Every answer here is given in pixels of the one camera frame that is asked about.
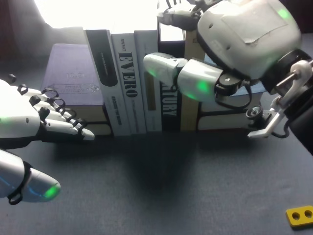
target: gray tabletop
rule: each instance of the gray tabletop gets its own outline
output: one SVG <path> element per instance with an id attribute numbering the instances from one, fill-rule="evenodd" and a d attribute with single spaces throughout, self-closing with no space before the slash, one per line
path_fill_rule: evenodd
<path id="1" fill-rule="evenodd" d="M 0 63 L 0 76 L 39 88 L 47 58 Z M 261 102 L 268 108 L 272 96 Z M 289 208 L 313 204 L 313 157 L 291 134 L 150 134 L 93 144 L 33 142 L 13 150 L 55 177 L 49 203 L 0 200 L 0 234 L 264 235 L 293 231 Z"/>

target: yellow plastic piece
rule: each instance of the yellow plastic piece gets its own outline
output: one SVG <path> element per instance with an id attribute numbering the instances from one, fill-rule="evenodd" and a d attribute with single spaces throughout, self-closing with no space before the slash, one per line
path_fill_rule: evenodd
<path id="1" fill-rule="evenodd" d="M 286 216 L 293 228 L 313 225 L 313 206 L 288 209 Z"/>

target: hole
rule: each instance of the hole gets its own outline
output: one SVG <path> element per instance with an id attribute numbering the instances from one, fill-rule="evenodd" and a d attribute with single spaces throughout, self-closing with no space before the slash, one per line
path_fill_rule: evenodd
<path id="1" fill-rule="evenodd" d="M 312 218 L 312 211 L 305 211 L 304 212 L 304 215 L 307 217 L 307 218 Z"/>
<path id="2" fill-rule="evenodd" d="M 292 217 L 293 217 L 294 220 L 299 220 L 300 219 L 300 215 L 297 212 L 293 213 Z"/>

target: stack of books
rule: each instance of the stack of books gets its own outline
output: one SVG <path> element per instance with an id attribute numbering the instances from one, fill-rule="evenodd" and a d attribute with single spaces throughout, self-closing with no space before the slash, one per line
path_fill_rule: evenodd
<path id="1" fill-rule="evenodd" d="M 98 136 L 247 128 L 246 110 L 234 112 L 214 101 L 199 103 L 145 71 L 143 58 L 153 52 L 213 63 L 198 44 L 196 32 L 157 22 L 155 12 L 157 6 L 164 7 L 161 3 L 166 1 L 121 0 L 123 8 L 105 24 L 96 14 L 98 23 L 84 27 L 86 45 L 53 46 L 42 88 L 58 91 Z M 130 13 L 135 17 L 126 17 Z M 257 85 L 252 91 L 251 106 L 259 104 L 265 89 Z M 240 105 L 246 99 L 243 88 L 227 103 Z"/>

